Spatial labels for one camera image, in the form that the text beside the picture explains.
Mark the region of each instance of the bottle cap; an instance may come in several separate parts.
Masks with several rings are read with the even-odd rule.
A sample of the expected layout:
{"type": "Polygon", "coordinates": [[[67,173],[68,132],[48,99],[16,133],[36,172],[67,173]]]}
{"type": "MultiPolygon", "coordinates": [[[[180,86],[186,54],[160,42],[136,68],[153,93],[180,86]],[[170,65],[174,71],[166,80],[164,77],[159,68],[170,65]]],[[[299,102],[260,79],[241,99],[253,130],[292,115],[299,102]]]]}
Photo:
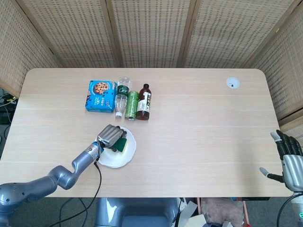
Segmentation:
{"type": "Polygon", "coordinates": [[[116,113],[116,117],[122,117],[122,113],[121,112],[117,112],[116,113]]]}

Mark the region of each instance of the blue box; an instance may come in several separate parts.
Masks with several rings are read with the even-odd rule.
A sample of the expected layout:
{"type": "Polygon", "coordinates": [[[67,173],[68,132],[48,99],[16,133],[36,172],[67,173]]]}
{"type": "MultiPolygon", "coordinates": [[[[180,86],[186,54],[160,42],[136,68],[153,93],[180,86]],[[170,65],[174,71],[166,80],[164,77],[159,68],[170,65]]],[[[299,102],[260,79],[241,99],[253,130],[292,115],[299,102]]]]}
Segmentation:
{"type": "Polygon", "coordinates": [[[112,113],[115,110],[117,83],[109,80],[91,80],[85,107],[87,111],[112,113]]]}

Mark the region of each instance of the woven screen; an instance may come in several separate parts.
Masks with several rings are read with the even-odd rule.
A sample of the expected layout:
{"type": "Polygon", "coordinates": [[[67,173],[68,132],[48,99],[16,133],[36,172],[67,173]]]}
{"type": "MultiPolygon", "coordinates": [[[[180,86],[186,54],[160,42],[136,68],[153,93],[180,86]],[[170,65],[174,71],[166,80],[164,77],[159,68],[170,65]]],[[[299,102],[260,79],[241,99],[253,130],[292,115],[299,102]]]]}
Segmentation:
{"type": "Polygon", "coordinates": [[[67,67],[115,67],[100,0],[24,0],[67,67]]]}
{"type": "Polygon", "coordinates": [[[51,53],[19,14],[11,0],[0,0],[0,80],[19,96],[26,73],[57,68],[51,53]]]}
{"type": "Polygon", "coordinates": [[[174,68],[190,0],[112,0],[126,67],[174,68]]]}
{"type": "Polygon", "coordinates": [[[185,67],[241,68],[292,0],[203,0],[185,67]]]}
{"type": "Polygon", "coordinates": [[[296,138],[303,148],[303,117],[281,126],[280,129],[288,136],[296,138]]]}
{"type": "Polygon", "coordinates": [[[302,108],[298,104],[303,101],[303,10],[252,68],[265,73],[278,120],[302,108]]]}

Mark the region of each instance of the paper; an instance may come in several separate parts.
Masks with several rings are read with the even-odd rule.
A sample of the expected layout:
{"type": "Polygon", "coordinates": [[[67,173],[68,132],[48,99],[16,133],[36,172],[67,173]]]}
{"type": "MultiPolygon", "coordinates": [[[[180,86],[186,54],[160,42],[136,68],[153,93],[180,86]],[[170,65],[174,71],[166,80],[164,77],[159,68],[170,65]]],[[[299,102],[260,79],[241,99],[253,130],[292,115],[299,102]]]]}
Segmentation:
{"type": "Polygon", "coordinates": [[[207,224],[205,217],[203,214],[200,214],[188,219],[185,227],[201,227],[204,226],[205,224],[207,224]]]}
{"type": "Polygon", "coordinates": [[[192,201],[189,201],[188,205],[184,208],[184,210],[180,214],[178,227],[185,227],[187,221],[193,215],[196,209],[197,209],[197,204],[194,204],[192,201]]]}

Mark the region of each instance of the white plate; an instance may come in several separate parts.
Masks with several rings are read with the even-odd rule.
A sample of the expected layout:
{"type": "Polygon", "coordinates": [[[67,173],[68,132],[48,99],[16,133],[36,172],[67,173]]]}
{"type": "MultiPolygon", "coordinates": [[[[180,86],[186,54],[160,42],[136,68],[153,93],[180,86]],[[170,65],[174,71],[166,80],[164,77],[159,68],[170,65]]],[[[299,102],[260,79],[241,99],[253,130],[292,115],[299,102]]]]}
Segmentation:
{"type": "Polygon", "coordinates": [[[113,152],[111,149],[105,148],[99,159],[99,163],[104,166],[110,168],[119,168],[125,166],[133,159],[137,146],[134,136],[128,129],[124,127],[120,128],[127,132],[127,142],[124,148],[124,152],[113,152]]]}

